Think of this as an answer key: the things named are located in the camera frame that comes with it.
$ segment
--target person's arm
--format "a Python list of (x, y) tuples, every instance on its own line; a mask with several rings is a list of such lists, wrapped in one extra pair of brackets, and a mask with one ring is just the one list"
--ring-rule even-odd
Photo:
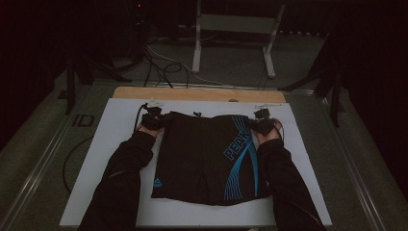
[(256, 136), (260, 143), (260, 169), (273, 197), (278, 230), (325, 230), (291, 153), (284, 147), (277, 131), (273, 129), (265, 137), (259, 133)]
[(140, 197), (140, 170), (153, 157), (159, 132), (140, 127), (120, 144), (110, 158), (102, 180), (78, 230), (134, 230)]

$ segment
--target dark background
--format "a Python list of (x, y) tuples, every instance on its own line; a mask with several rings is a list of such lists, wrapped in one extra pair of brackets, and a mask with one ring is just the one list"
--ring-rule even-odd
[[(265, 16), (276, 11), (270, 1), (203, 1), (203, 12)], [(143, 8), (129, 7), (143, 3)], [(97, 62), (112, 64), (113, 57), (129, 54), (131, 42), (145, 42), (146, 28), (131, 23), (152, 23), (165, 35), (179, 36), (178, 25), (195, 21), (195, 1), (30, 1), (0, 3), (0, 77), (2, 149), (54, 88), (65, 70), (68, 54), (81, 50)], [(402, 2), (353, 3), (291, 1), (280, 30), (327, 37), (314, 67), (336, 60), (343, 87), (368, 127), (384, 161), (408, 197), (407, 7)]]

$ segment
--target logo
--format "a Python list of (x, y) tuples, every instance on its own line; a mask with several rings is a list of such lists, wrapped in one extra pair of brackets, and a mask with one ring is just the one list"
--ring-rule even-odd
[(159, 179), (159, 178), (156, 178), (156, 180), (154, 180), (154, 183), (153, 183), (153, 188), (160, 188), (162, 185), (163, 185), (163, 184), (162, 184), (162, 182), (160, 181), (160, 179)]

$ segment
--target athletic shorts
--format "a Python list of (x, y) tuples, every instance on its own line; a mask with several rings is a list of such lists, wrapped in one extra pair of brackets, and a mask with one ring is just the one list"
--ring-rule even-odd
[(171, 112), (160, 146), (152, 198), (234, 205), (267, 197), (247, 116)]

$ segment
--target floor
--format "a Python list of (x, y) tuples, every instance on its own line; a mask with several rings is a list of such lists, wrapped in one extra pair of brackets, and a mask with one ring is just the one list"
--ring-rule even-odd
[[(77, 103), (70, 115), (65, 114), (66, 100), (58, 99), (61, 90), (66, 89), (65, 73), (57, 78), (54, 91), (1, 152), (0, 230), (74, 229), (59, 226), (69, 198), (66, 188), (72, 188), (90, 137), (117, 86), (143, 86), (149, 76), (147, 86), (167, 88), (163, 69), (172, 64), (166, 78), (178, 88), (276, 90), (305, 77), (324, 43), (320, 37), (279, 34), (271, 54), (276, 78), (271, 80), (261, 52), (265, 41), (229, 38), (203, 41), (200, 73), (194, 75), (188, 70), (192, 65), (193, 38), (175, 41), (157, 37), (147, 47), (147, 52), (155, 57), (151, 69), (150, 62), (143, 60), (134, 69), (121, 73), (132, 80), (126, 84), (95, 70), (92, 86), (77, 83)], [(126, 59), (115, 61), (117, 65), (127, 63)], [(329, 121), (329, 105), (325, 99), (313, 96), (316, 84), (314, 81), (285, 92), (285, 96), (293, 105), (329, 208), (333, 226), (328, 230), (407, 230), (408, 205), (346, 90), (341, 97), (340, 128), (335, 128), (324, 122)], [(90, 126), (79, 126), (75, 122), (77, 115), (94, 116), (94, 121)]]

